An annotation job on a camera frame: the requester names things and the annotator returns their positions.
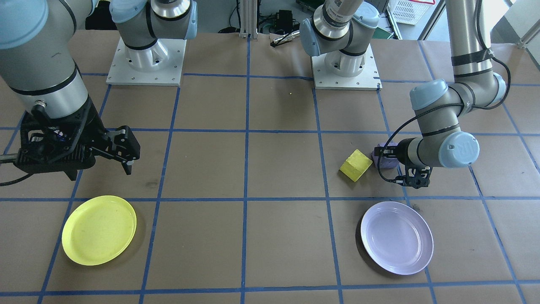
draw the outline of yellow block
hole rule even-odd
[[[339,170],[345,173],[353,182],[356,182],[372,163],[372,160],[357,149],[347,158]]]

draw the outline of light blue joint cap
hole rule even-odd
[[[98,6],[98,2],[99,0],[92,0],[92,11],[90,12],[90,14],[88,14],[88,16],[94,13],[96,6]]]
[[[490,104],[488,104],[488,106],[501,100],[501,98],[503,98],[504,96],[504,92],[506,92],[506,82],[504,81],[503,77],[497,73],[493,73],[493,76],[497,80],[497,83],[499,85],[499,90],[497,91],[497,96],[495,96],[495,99],[493,99],[493,101]]]
[[[0,50],[16,48],[36,37],[48,16],[46,0],[0,0]]]
[[[197,36],[197,2],[192,1],[191,2],[191,15],[190,15],[190,23],[187,26],[187,33],[186,33],[186,40],[188,39],[195,39]]]
[[[321,54],[317,34],[315,34],[309,19],[304,19],[300,24],[300,40],[302,41],[304,51],[306,51],[308,55],[314,57]]]
[[[446,81],[437,79],[419,85],[409,93],[413,110],[423,109],[441,98],[448,91]]]
[[[112,0],[109,6],[112,20],[124,23],[143,11],[146,0]]]
[[[476,161],[480,145],[472,134],[455,132],[442,142],[439,148],[439,161],[445,168],[462,168]]]
[[[364,1],[354,13],[353,20],[366,28],[374,30],[379,24],[379,11],[373,5]]]

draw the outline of ur robot arm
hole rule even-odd
[[[97,0],[0,2],[0,75],[22,101],[21,148],[2,155],[28,174],[77,170],[95,156],[120,162],[131,173],[140,145],[128,126],[108,131],[94,107],[68,41]]]
[[[490,35],[485,28],[482,0],[447,2],[452,65],[455,83],[434,80],[410,92],[422,137],[402,140],[395,147],[375,148],[375,155],[397,158],[406,172],[386,181],[414,188],[427,187],[432,167],[459,168],[476,161],[480,145],[463,132],[458,117],[475,109],[493,109],[504,101],[508,87],[492,70],[494,57]]]

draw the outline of black cable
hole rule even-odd
[[[440,110],[440,109],[443,109],[443,108],[447,108],[447,107],[462,107],[463,108],[463,104],[462,103],[448,103],[448,104],[442,104],[442,105],[439,105],[437,107],[434,107],[432,109],[429,109],[425,112],[422,112],[416,116],[414,116],[413,118],[407,120],[404,124],[402,124],[397,130],[395,130],[395,132],[392,134],[392,136],[390,136],[390,138],[388,139],[388,141],[384,144],[384,146],[382,147],[382,152],[384,153],[384,151],[388,148],[388,145],[390,144],[390,142],[392,141],[392,139],[394,139],[394,137],[397,135],[397,133],[399,133],[399,131],[401,131],[403,128],[405,128],[408,124],[412,123],[413,121],[417,120],[418,118],[424,116],[424,115],[427,115],[431,112],[434,112],[434,111],[437,111],[437,110]],[[382,172],[381,172],[381,158],[383,158],[382,155],[379,156],[379,159],[377,160],[377,171],[379,172],[379,175],[381,176],[381,178],[389,183],[395,183],[396,180],[389,180],[387,179],[386,177],[384,177],[382,175]]]
[[[478,42],[479,42],[480,46],[482,47],[482,49],[483,50],[488,50],[489,48],[485,44],[484,37],[482,37],[482,31],[480,30],[480,15],[481,15],[481,12],[482,12],[482,1],[483,0],[477,0],[476,5],[475,5],[476,33],[478,35]],[[504,67],[504,69],[506,70],[507,78],[508,78],[508,84],[507,84],[506,90],[504,91],[503,97],[501,98],[501,100],[497,104],[495,104],[495,105],[493,105],[491,107],[482,107],[482,106],[479,106],[479,105],[472,105],[472,107],[475,108],[475,109],[493,110],[493,109],[499,107],[501,104],[503,104],[503,102],[508,97],[508,93],[510,92],[510,85],[511,85],[510,68],[508,68],[508,66],[504,62],[500,61],[496,57],[493,57],[493,61],[495,61],[496,63],[502,65]]]
[[[32,173],[28,173],[28,174],[26,174],[25,176],[23,176],[23,177],[21,177],[19,179],[16,179],[16,180],[13,180],[13,181],[10,181],[10,182],[0,183],[0,187],[2,187],[2,186],[10,186],[10,185],[16,184],[18,182],[22,182],[22,181],[26,180],[28,177],[30,177],[32,175],[33,175]]]

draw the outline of white metal mounting plate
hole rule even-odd
[[[356,77],[341,77],[328,71],[325,67],[325,56],[326,54],[311,57],[315,89],[376,90],[382,88],[371,45],[366,50],[363,71]]]
[[[163,69],[151,72],[136,71],[127,62],[126,46],[122,38],[118,42],[111,69],[107,77],[108,84],[116,85],[180,85],[180,76],[184,65],[186,41],[183,39],[160,39],[167,47],[170,61]]]

